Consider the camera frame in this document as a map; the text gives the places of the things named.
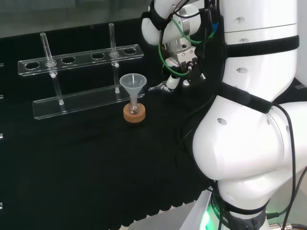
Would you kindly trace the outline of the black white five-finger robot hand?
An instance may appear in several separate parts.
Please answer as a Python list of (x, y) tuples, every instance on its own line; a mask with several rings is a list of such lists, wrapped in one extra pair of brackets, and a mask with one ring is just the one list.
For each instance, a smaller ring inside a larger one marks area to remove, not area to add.
[(177, 88), (187, 89), (204, 83), (206, 74), (201, 70), (195, 49), (185, 38), (162, 44), (162, 76), (165, 81), (150, 87), (148, 91), (172, 93)]

